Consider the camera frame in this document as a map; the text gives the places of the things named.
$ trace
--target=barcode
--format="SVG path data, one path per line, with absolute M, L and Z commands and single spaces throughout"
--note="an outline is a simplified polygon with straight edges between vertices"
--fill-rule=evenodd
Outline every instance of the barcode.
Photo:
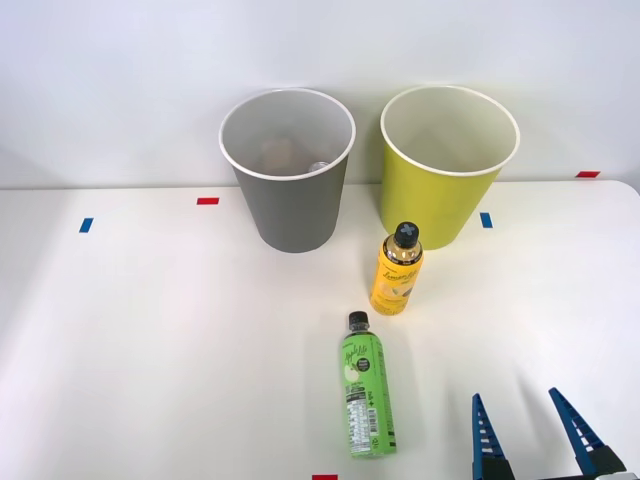
M 375 408 L 370 408 L 369 412 L 369 434 L 378 435 L 378 411 Z

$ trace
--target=bottle label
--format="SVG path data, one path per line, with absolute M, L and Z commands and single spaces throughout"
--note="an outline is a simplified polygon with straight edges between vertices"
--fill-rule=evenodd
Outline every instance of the bottle label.
M 385 255 L 384 245 L 378 255 L 373 288 L 371 289 L 371 306 L 383 315 L 396 315 L 402 312 L 409 302 L 409 295 L 418 278 L 424 255 L 416 263 L 398 265 Z
M 347 337 L 342 344 L 342 368 L 351 455 L 395 452 L 389 387 L 378 337 Z

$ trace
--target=white wall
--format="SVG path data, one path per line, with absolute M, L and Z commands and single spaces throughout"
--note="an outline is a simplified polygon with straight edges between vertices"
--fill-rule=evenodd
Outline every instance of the white wall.
M 518 119 L 503 179 L 638 188 L 639 51 L 637 0 L 2 0 L 0 187 L 234 184 L 219 124 L 276 86 L 343 101 L 377 180 L 385 102 L 439 82 Z

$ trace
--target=yellow bottle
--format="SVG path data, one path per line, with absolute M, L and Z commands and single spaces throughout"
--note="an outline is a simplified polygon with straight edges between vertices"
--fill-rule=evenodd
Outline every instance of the yellow bottle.
M 418 227 L 402 222 L 396 233 L 382 243 L 378 268 L 371 289 L 371 306 L 382 315 L 396 315 L 409 302 L 409 295 L 422 266 L 422 245 Z

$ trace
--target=blue tape marker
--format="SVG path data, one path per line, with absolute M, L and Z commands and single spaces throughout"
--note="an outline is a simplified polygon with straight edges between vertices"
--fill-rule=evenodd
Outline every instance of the blue tape marker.
M 493 223 L 491 223 L 491 215 L 487 212 L 480 212 L 480 220 L 482 220 L 483 228 L 493 228 Z
M 85 218 L 82 221 L 82 225 L 80 225 L 80 233 L 89 233 L 89 229 L 91 228 L 92 223 L 93 218 Z

